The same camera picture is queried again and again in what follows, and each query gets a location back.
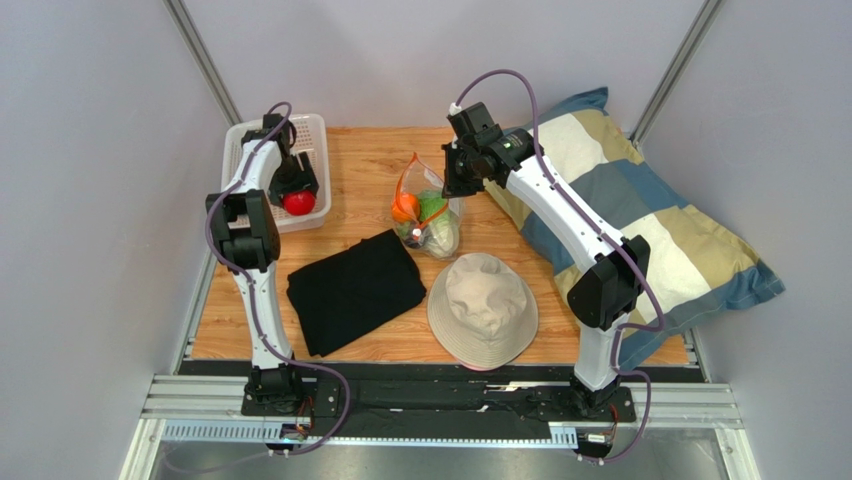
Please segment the fake red apple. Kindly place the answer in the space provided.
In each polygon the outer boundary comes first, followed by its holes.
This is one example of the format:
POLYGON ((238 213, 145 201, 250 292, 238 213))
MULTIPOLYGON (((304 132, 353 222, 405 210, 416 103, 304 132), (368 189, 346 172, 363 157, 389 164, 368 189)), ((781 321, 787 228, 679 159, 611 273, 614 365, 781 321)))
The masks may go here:
POLYGON ((309 190, 287 193, 282 197, 283 209, 291 216, 310 214, 316 206, 316 196, 309 190))

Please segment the clear orange zip top bag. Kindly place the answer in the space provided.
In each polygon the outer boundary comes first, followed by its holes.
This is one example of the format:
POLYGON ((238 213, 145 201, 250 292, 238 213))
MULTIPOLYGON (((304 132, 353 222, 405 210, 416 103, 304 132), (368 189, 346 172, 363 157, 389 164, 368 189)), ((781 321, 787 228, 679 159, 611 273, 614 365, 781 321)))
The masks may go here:
POLYGON ((412 154, 390 201, 393 229, 403 245, 435 259, 455 256, 461 243, 461 199, 443 196, 443 178, 412 154))

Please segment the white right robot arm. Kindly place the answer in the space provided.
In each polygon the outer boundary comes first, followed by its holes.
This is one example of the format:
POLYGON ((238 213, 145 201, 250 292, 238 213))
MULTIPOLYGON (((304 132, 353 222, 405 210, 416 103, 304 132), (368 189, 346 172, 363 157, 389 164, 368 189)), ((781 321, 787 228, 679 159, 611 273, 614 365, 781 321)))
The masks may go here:
POLYGON ((544 222, 578 267, 566 300, 581 323, 580 356, 565 401, 584 418, 607 412, 620 386, 622 330, 647 288, 649 244, 592 210, 544 155, 536 130, 502 130, 481 102, 452 104, 447 119, 454 138, 442 147, 444 197, 472 196, 494 182, 544 222))

